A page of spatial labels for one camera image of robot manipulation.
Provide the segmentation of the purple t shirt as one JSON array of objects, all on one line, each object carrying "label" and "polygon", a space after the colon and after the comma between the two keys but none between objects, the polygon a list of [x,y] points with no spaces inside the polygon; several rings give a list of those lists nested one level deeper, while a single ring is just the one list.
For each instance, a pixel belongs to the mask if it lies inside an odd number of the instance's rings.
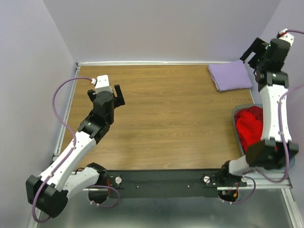
[{"label": "purple t shirt", "polygon": [[209,64],[208,70],[219,92],[250,89],[253,86],[247,69],[241,60],[230,63]]}]

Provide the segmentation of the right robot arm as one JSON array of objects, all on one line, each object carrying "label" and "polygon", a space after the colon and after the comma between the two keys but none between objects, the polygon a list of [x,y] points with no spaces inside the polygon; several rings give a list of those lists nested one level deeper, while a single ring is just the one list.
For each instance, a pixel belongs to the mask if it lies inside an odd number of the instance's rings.
[{"label": "right robot arm", "polygon": [[294,39],[288,32],[277,35],[270,42],[256,38],[240,57],[241,61],[246,61],[253,54],[248,64],[255,71],[262,98],[262,135],[260,141],[248,147],[244,156],[224,163],[212,180],[229,186],[247,173],[256,171],[264,176],[263,170],[281,168],[285,172],[278,182],[287,178],[290,160],[299,151],[299,145],[292,141],[288,128],[286,100],[291,89],[288,74],[282,71]]}]

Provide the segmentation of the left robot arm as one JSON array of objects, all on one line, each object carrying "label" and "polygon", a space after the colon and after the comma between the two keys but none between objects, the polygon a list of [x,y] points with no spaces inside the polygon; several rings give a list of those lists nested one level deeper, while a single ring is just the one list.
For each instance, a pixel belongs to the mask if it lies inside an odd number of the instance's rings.
[{"label": "left robot arm", "polygon": [[108,133],[114,123],[114,110],[125,105],[119,85],[95,85],[88,91],[93,109],[81,122],[72,141],[60,156],[42,173],[26,180],[28,202],[32,205],[32,217],[38,222],[55,218],[65,209],[68,200],[86,187],[102,187],[105,169],[98,164],[84,168],[79,174],[71,172],[83,157]]}]

